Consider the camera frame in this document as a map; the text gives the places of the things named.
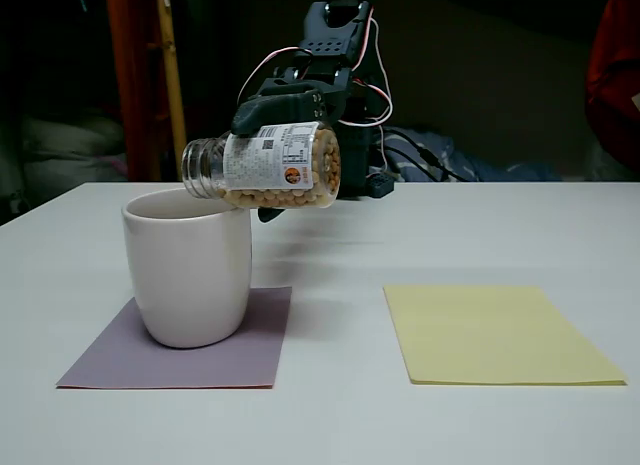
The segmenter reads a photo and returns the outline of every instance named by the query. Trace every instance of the purple coaster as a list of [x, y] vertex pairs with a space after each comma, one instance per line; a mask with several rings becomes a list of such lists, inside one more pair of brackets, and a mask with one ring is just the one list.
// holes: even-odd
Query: purple coaster
[[291, 288], [251, 290], [238, 331], [207, 347], [156, 342], [131, 299], [57, 383], [58, 388], [271, 388], [289, 316]]

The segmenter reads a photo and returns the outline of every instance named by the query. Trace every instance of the white mug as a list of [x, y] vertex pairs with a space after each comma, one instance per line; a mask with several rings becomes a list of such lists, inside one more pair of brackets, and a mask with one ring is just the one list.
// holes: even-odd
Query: white mug
[[235, 332], [251, 282], [249, 210], [180, 188], [138, 197], [122, 216], [134, 294], [151, 336], [191, 348]]

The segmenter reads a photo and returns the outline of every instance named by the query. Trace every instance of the table surface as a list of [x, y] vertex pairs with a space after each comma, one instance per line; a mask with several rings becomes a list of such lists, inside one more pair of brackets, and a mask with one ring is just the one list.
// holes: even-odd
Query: table surface
[[[3, 463], [640, 463], [640, 184], [407, 184], [255, 221], [254, 286], [294, 287], [272, 390], [56, 390], [132, 295], [120, 207], [177, 186], [83, 185], [0, 228]], [[540, 286], [630, 385], [411, 385], [387, 283]]]

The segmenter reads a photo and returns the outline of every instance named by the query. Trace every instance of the yellow sheet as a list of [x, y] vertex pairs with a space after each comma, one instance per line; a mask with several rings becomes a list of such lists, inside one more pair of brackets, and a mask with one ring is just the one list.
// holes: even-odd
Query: yellow sheet
[[624, 374], [537, 288], [389, 285], [384, 290], [413, 383], [626, 384]]

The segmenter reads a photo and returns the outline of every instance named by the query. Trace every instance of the bottle label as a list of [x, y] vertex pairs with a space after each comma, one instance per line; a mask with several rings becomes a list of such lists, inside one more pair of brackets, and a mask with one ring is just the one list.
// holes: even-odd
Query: bottle label
[[223, 171], [229, 190], [313, 188], [312, 144], [318, 122], [262, 127], [255, 135], [233, 134], [224, 148]]

